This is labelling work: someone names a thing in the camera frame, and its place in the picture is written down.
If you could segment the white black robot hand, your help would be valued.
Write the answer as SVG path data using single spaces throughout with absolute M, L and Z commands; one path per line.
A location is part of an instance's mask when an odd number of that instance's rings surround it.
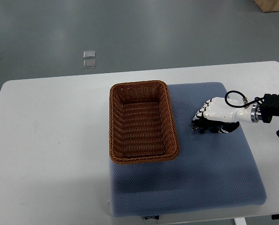
M 219 122 L 218 134 L 229 134 L 235 131 L 241 122 L 257 123 L 257 103 L 243 106 L 243 101 L 214 97 L 205 102 L 192 119 L 194 122 Z

